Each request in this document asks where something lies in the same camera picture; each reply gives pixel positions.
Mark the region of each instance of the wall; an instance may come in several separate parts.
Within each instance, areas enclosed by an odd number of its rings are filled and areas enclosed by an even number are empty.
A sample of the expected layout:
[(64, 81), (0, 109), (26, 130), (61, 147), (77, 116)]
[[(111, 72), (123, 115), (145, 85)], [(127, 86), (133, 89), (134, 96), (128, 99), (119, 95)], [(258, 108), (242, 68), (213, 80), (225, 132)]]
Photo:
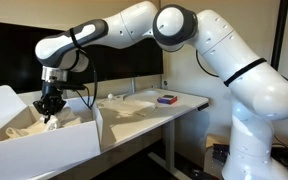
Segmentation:
[[(259, 56), (270, 62), (274, 42), (279, 0), (161, 0), (161, 7), (178, 4), (195, 12), (213, 9), (225, 18)], [(288, 28), (280, 71), (288, 76)], [(207, 75), (198, 66), (195, 49), (184, 46), (175, 53), (165, 53), (165, 88), (205, 96), (210, 106), (193, 112), (176, 122), (176, 151), (203, 166), (207, 133), (230, 136), (230, 91), (218, 78)], [(201, 59), (202, 65), (212, 69)], [(274, 123), (276, 134), (288, 142), (288, 120)]]
[[(115, 15), (137, 2), (140, 2), (140, 0), (0, 0), (0, 22), (67, 30), (91, 19)], [(152, 0), (151, 2), (156, 7), (159, 7), (158, 0)], [(148, 88), (153, 84), (157, 84), (159, 87), (160, 80), (161, 77), (159, 75), (136, 78), (136, 89)], [(130, 92), (130, 82), (130, 79), (100, 82), (98, 97), (107, 97), (109, 93), (122, 94)], [(93, 84), (88, 84), (87, 86), (92, 93)], [(41, 93), (32, 92), (19, 94), (19, 96), (25, 103), (31, 104), (34, 100), (41, 97)], [(68, 92), (68, 97), (76, 96), (77, 94)], [(161, 139), (161, 137), (161, 129), (156, 129), (96, 159), (92, 159), (57, 178), (90, 179), (142, 148)]]

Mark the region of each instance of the white towel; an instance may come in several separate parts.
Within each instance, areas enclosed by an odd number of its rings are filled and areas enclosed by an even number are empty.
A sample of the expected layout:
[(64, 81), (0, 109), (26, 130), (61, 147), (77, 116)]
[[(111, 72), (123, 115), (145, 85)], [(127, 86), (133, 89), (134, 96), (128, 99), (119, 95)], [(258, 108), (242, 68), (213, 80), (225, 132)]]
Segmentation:
[(75, 116), (70, 107), (64, 107), (60, 113), (51, 116), (50, 120), (46, 124), (43, 121), (44, 117), (42, 116), (40, 120), (25, 129), (9, 127), (6, 129), (5, 133), (10, 137), (10, 139), (13, 139), (82, 123), (81, 118)]
[(118, 112), (121, 115), (133, 115), (147, 116), (149, 113), (156, 109), (156, 104), (148, 101), (140, 100), (125, 100), (121, 103), (113, 106), (112, 110)]

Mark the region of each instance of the screen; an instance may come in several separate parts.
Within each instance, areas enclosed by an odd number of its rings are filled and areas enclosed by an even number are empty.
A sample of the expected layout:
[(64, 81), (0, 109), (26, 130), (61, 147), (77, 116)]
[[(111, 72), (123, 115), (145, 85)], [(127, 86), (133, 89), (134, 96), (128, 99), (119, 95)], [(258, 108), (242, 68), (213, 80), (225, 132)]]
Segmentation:
[[(16, 93), (42, 88), (42, 65), (35, 56), (37, 42), (63, 31), (0, 23), (0, 85)], [(124, 49), (92, 45), (85, 51), (94, 62), (98, 81), (163, 74), (162, 49), (145, 39)], [(69, 72), (68, 81), (94, 82), (91, 65), (80, 73)]]

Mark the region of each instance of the white cardboard box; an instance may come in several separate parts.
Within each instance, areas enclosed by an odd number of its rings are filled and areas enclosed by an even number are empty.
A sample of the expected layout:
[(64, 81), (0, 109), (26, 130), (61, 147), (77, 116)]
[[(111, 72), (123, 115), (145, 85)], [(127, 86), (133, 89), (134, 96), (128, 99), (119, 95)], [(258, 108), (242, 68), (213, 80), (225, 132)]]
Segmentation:
[(91, 112), (80, 98), (68, 99), (73, 113), (89, 121), (82, 124), (5, 140), (7, 127), (25, 128), (40, 118), (8, 86), (0, 87), (0, 179), (28, 179), (100, 154), (103, 119), (97, 107)]

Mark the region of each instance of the table leg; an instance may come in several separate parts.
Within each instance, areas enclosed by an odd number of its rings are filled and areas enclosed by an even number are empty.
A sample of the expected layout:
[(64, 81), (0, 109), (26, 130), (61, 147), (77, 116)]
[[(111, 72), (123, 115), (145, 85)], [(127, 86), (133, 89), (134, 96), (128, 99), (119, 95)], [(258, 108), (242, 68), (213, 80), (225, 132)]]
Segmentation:
[(148, 156), (151, 159), (153, 159), (157, 164), (162, 166), (165, 170), (170, 172), (177, 179), (189, 180), (191, 178), (189, 178), (184, 173), (176, 169), (174, 166), (174, 144), (175, 144), (174, 124), (175, 122), (173, 120), (164, 125), (165, 149), (166, 149), (165, 160), (163, 160), (161, 157), (159, 157), (153, 152), (149, 153)]

